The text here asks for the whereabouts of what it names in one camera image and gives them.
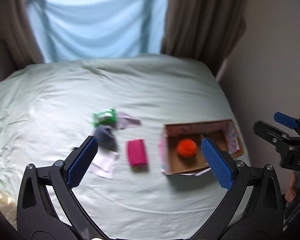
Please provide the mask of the person's right hand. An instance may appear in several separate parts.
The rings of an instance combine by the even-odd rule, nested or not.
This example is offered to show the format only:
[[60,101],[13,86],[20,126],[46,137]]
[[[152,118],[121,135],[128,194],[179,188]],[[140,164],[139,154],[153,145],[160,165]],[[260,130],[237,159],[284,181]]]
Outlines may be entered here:
[[293,171],[289,176],[288,189],[285,194],[285,200],[289,203],[291,203],[296,197],[295,182],[296,182],[296,174],[295,171]]

